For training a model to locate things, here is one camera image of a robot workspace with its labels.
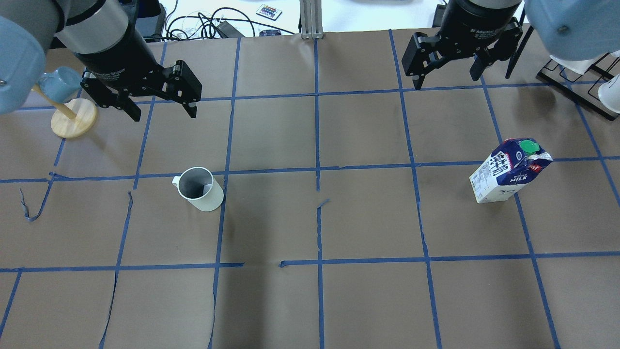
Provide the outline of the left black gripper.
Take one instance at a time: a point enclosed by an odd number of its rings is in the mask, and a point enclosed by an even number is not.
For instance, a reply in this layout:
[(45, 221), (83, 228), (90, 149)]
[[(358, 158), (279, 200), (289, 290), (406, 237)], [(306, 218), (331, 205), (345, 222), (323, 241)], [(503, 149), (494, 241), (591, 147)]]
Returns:
[(122, 38), (109, 49), (97, 53), (77, 54), (89, 73), (83, 73), (81, 87), (100, 108), (124, 111), (133, 121), (141, 120), (141, 109), (130, 99), (155, 96), (182, 105), (190, 118), (197, 117), (197, 102), (203, 86), (183, 60), (164, 68), (155, 60), (141, 33), (126, 29)]

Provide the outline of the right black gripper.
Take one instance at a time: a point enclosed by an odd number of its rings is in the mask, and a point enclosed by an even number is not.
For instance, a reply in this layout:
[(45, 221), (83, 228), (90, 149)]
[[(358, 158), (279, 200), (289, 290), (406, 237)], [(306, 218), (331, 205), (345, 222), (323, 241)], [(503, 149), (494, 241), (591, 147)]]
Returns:
[(451, 58), (475, 55), (473, 81), (496, 61), (508, 60), (517, 50), (523, 30), (514, 18), (520, 0), (450, 0), (438, 36), (415, 32), (402, 57), (403, 71), (414, 89), (426, 76)]

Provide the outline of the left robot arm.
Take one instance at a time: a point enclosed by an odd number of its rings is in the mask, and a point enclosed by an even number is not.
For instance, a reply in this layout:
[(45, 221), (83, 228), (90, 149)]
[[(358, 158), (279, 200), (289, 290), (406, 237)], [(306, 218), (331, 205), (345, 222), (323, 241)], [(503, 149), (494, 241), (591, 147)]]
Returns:
[(99, 108), (141, 119), (134, 97), (155, 96), (197, 116), (202, 84), (188, 64), (163, 67), (117, 0), (3, 0), (1, 113), (22, 107), (57, 38), (84, 64), (80, 86)]

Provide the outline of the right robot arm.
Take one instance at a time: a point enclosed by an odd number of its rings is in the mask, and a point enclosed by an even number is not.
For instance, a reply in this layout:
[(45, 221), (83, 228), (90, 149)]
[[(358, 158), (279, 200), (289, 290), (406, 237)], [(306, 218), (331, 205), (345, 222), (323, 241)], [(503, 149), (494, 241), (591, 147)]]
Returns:
[(617, 0), (450, 0), (437, 34), (416, 32), (405, 49), (402, 67), (414, 88), (451, 61), (473, 57), (473, 81), (495, 62), (517, 61), (526, 43), (514, 15), (520, 6), (554, 57), (585, 61), (619, 49)]

